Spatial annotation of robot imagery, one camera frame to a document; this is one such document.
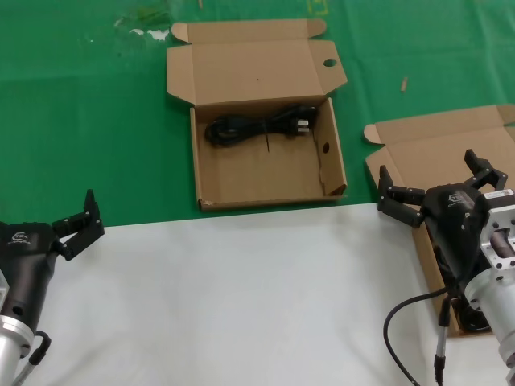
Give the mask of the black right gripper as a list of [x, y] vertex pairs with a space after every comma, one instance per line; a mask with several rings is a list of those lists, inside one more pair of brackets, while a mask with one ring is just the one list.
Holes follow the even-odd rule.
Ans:
[[484, 216], [475, 211], [481, 197], [478, 190], [485, 185], [495, 191], [504, 190], [508, 179], [507, 174], [495, 169], [487, 159], [477, 157], [472, 149], [466, 150], [464, 161], [472, 173], [464, 184], [441, 185], [427, 192], [395, 186], [386, 165], [381, 165], [377, 203], [379, 212], [412, 228], [419, 228], [425, 218], [426, 228], [460, 284], [469, 283], [483, 270], [480, 233]]

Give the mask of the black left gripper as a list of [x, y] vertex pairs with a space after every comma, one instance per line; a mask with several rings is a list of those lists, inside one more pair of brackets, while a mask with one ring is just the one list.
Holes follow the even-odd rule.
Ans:
[[9, 290], [1, 315], [36, 328], [58, 254], [72, 260], [105, 234], [92, 189], [83, 211], [54, 222], [1, 224], [1, 271]]

